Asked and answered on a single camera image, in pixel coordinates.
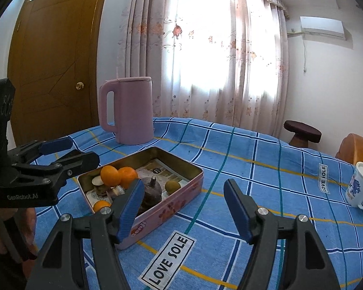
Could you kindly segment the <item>person's hand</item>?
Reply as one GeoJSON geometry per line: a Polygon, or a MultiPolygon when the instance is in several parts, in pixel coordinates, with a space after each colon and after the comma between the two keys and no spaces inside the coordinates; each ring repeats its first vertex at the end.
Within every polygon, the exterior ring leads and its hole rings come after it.
{"type": "Polygon", "coordinates": [[[35,208],[0,208],[0,254],[7,252],[12,255],[15,260],[20,260],[18,252],[15,250],[14,238],[5,227],[4,222],[12,217],[15,218],[15,224],[21,235],[23,245],[35,254],[35,230],[37,222],[37,214],[35,208]]]}

